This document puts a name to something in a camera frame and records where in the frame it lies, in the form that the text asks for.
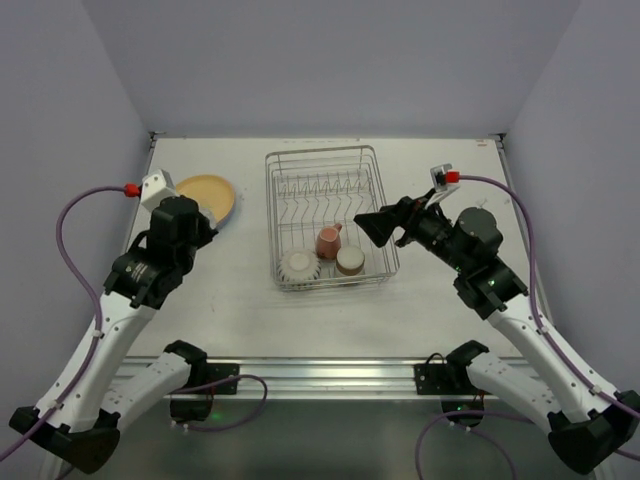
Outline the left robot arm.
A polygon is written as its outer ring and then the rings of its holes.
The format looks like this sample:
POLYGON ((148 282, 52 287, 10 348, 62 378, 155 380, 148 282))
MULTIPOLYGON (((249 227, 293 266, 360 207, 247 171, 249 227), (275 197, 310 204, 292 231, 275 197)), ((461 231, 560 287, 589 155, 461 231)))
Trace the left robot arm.
POLYGON ((207 355, 184 341, 169 344, 124 385, 112 388, 111 381, 135 339, 193 269, 197 250, 216 233, 195 200, 162 200, 148 229, 114 261, 99 299, 99 324, 89 327, 37 404, 15 410, 10 427, 93 474, 112 456, 133 420, 165 395, 203 384, 207 355))

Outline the white brown cup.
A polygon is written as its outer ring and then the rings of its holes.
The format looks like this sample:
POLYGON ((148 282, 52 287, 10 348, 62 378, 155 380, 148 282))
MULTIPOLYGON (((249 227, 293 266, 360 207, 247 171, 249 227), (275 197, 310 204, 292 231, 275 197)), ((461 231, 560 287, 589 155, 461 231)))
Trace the white brown cup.
POLYGON ((344 245, 337 252, 335 265, 340 276, 356 276, 365 266, 365 254, 356 245, 344 245))

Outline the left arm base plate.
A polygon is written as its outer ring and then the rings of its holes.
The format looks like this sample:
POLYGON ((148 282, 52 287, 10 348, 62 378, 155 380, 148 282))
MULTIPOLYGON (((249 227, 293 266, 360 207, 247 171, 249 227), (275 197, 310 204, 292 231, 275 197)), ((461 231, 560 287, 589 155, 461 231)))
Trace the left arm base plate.
POLYGON ((218 395, 235 395, 238 389, 240 365, 237 363, 209 363, 195 366, 187 383, 174 391, 174 394, 195 394, 213 397, 218 395))

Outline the aluminium mounting rail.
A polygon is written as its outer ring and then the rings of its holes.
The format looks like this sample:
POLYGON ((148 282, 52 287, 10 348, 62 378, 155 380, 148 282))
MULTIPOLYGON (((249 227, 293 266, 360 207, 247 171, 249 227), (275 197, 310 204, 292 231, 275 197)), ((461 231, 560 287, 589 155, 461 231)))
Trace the aluminium mounting rail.
POLYGON ((427 400, 414 367, 421 358, 210 358, 215 372, 262 378, 270 400, 427 400))

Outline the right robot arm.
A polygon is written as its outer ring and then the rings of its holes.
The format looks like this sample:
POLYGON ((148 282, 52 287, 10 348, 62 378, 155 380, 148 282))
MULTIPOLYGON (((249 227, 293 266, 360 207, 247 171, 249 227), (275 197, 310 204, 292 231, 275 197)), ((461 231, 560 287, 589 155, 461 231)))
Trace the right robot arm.
POLYGON ((537 376, 504 365, 475 341, 452 351, 447 363, 537 425, 567 467, 589 474, 633 437, 638 393, 607 381, 535 312, 532 291, 498 256, 503 236, 489 211, 470 207, 450 221, 438 204, 404 197, 354 221, 378 247, 402 228, 397 246, 417 242, 455 270, 462 302, 500 332, 537 376))

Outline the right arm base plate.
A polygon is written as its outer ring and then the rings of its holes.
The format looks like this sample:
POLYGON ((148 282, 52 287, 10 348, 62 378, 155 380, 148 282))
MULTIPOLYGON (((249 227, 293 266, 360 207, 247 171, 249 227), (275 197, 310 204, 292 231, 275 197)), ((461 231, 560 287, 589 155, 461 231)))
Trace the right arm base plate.
POLYGON ((464 396, 478 392, 464 367, 448 363, 415 364, 413 379, 416 393, 421 396, 464 396))

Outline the yellow plate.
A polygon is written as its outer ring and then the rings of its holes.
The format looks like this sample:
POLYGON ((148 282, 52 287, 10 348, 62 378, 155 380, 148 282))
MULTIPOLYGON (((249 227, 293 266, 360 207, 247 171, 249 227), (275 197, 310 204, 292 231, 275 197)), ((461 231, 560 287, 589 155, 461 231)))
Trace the yellow plate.
POLYGON ((236 193, 225 178, 201 174, 179 182, 176 190, 181 195, 194 199, 202 209, 207 210, 219 227, 224 226, 235 209, 236 193))

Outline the pink mug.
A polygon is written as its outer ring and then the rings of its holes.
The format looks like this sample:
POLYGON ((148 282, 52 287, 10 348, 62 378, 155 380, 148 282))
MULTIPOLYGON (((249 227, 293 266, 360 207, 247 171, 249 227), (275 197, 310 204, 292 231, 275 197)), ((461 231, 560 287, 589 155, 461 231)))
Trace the pink mug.
POLYGON ((323 227, 315 244, 316 255, 323 260, 335 260, 342 246, 340 233, 343 226, 341 223, 323 227))

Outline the white striped bowl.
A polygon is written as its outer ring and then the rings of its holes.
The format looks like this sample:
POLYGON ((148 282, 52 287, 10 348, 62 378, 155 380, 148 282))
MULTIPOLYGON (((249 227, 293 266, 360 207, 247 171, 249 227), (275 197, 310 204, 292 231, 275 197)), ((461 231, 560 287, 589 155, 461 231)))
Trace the white striped bowl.
POLYGON ((287 250, 279 260, 277 277, 285 286, 301 288, 320 277, 321 265, 315 252, 305 248, 287 250))

